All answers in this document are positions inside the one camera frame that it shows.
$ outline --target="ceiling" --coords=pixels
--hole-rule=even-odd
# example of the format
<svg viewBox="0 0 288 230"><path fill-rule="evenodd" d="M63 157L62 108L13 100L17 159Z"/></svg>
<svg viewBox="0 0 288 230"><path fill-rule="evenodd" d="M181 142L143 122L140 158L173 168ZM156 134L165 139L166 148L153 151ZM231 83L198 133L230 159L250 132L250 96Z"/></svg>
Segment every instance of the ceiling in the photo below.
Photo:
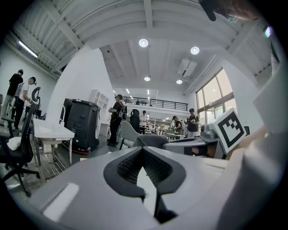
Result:
<svg viewBox="0 0 288 230"><path fill-rule="evenodd" d="M197 72L202 68L201 64L213 56L206 50L201 50L198 55L192 55L190 50L197 45L193 42L148 39L148 43L148 47L142 48L139 46L139 40L129 40L100 48L114 88L145 86L151 89L169 88L182 92L186 84L176 84L178 79L182 79L177 74L182 59L189 58L197 63L193 71ZM146 82L145 76L150 76L151 80ZM189 83L190 80L189 77L186 78L185 83Z"/></svg>
<svg viewBox="0 0 288 230"><path fill-rule="evenodd" d="M256 84L270 64L264 26L261 19L231 23L221 15L211 22L196 0L39 0L23 12L5 42L55 80L88 44L101 49L113 88L165 88L185 95L222 58ZM138 45L141 38L149 47ZM19 40L39 57L25 52ZM192 56L195 45L200 53ZM197 66L177 85L183 58ZM149 82L145 75L151 75Z"/></svg>

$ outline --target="office chair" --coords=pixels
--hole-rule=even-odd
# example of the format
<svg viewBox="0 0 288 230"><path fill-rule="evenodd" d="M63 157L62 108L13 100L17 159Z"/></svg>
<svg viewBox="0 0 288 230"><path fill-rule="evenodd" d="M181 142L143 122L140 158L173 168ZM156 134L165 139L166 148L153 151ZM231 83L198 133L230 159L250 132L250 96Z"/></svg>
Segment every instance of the office chair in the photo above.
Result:
<svg viewBox="0 0 288 230"><path fill-rule="evenodd" d="M140 134L137 133L133 129L132 125L129 122L122 121L121 132L120 132L120 137L122 138L122 142L120 145L120 150L122 149L123 144L128 147L132 147L138 135Z"/></svg>
<svg viewBox="0 0 288 230"><path fill-rule="evenodd" d="M35 111L37 105L32 103L27 119L22 128L21 137L21 148L15 151L11 151L6 143L10 135L7 133L0 133L0 142L2 149L0 149L0 163L5 163L7 166L11 167L12 170L8 172L1 180L6 181L15 174L18 175L21 186L27 197L30 197L30 192L28 192L23 184L20 174L29 173L36 174L36 177L40 179L40 174L38 171L33 171L29 169L22 168L27 163L31 162L33 158L33 152L30 144L30 133L29 123L32 118L33 112Z"/></svg>

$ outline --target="gray chair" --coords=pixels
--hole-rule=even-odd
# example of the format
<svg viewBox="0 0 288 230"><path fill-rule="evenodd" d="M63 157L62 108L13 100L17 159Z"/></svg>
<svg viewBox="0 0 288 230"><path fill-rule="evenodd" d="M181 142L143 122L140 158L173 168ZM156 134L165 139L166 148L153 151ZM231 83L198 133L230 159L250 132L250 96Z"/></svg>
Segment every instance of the gray chair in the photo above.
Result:
<svg viewBox="0 0 288 230"><path fill-rule="evenodd" d="M123 144L128 147L132 147L138 135L140 134L133 129L132 125L129 122L122 121L120 131L120 137L122 138L122 142L120 145L120 150L122 149Z"/></svg>
<svg viewBox="0 0 288 230"><path fill-rule="evenodd" d="M164 131L164 136L168 137L168 138L173 138L174 136L171 136L170 134L174 134L174 132L171 129L167 129Z"/></svg>

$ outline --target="black office chair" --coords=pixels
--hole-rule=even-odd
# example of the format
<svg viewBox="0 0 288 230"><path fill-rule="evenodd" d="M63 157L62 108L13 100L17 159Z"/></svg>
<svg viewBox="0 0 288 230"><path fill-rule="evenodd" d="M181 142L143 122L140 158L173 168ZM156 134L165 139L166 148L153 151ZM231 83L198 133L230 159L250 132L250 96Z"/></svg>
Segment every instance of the black office chair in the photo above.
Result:
<svg viewBox="0 0 288 230"><path fill-rule="evenodd" d="M22 128L22 137L21 137L21 148L18 148L15 151L11 151L6 143L9 139L9 134L0 132L0 142L2 148L0 149L0 163L5 163L7 166L11 167L12 170L8 172L1 180L6 181L15 174L18 175L19 181L23 187L23 190L27 197L30 197L30 192L28 192L23 184L20 174L29 173L36 174L36 177L39 179L40 174L38 171L33 171L29 169L22 168L25 164L31 162L33 158L33 152L30 144L30 132L31 128L29 123L31 121L33 112L35 111L37 105L32 103L29 114Z"/></svg>

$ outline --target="chair armrest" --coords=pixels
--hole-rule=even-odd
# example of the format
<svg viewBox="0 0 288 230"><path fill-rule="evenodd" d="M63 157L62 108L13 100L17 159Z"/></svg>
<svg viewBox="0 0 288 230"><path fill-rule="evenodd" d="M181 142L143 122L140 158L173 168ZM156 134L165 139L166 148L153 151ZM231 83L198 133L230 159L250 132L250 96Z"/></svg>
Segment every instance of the chair armrest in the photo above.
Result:
<svg viewBox="0 0 288 230"><path fill-rule="evenodd" d="M5 120L5 121L8 121L8 122L11 122L11 123L15 122L15 120L12 120L12 119L10 119L8 117L2 117L2 119Z"/></svg>
<svg viewBox="0 0 288 230"><path fill-rule="evenodd" d="M9 139L10 133L0 132L0 138L1 138L1 137L5 138L5 139Z"/></svg>

